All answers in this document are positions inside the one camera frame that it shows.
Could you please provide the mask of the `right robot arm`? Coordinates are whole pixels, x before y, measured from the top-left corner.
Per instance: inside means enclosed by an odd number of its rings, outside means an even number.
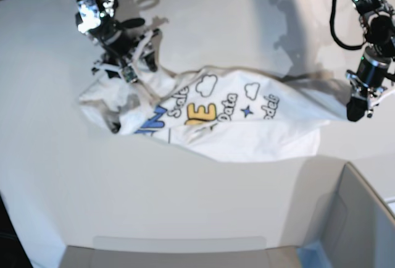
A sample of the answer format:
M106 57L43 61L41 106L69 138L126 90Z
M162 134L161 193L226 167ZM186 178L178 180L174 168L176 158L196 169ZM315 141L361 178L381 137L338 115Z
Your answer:
M145 19L135 17L119 21L115 17L118 0L75 0L78 12L75 24L78 31L99 45L104 53L94 61L91 72L104 72L110 78L117 77L127 83L138 81L135 64L141 64L149 72L158 71L152 39L160 30L145 30L140 35L129 31L141 28Z

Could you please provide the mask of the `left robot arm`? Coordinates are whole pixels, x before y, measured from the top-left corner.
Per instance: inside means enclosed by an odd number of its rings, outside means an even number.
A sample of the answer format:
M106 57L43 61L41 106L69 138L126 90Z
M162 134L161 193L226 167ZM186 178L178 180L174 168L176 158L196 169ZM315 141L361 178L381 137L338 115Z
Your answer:
M357 122L364 116L371 118L374 108L394 92L383 85L385 79L394 85L394 74L389 71L394 62L394 7L387 0L351 0L359 14L364 31L360 45L347 45L335 33L337 0L332 0L330 32L335 43L348 51L362 49L356 71L347 70L351 98L346 105L347 119Z

